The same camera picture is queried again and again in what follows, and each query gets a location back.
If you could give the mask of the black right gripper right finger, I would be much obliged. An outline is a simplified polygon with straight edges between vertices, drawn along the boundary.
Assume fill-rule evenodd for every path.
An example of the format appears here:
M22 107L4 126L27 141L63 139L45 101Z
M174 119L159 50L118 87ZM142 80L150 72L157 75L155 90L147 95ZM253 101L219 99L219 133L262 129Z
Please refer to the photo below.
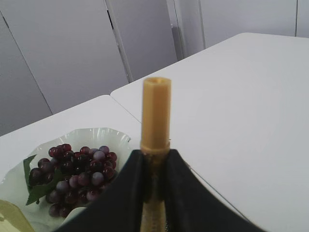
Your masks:
M176 149L170 150L165 171L165 204L171 232L262 231L208 191Z

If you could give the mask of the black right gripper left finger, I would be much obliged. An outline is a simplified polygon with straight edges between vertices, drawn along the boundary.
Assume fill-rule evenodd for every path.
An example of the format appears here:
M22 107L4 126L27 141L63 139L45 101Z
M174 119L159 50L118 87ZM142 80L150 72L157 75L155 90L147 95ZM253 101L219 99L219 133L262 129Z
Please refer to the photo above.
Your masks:
M133 150L103 193L56 231L139 232L146 181L144 165L144 154Z

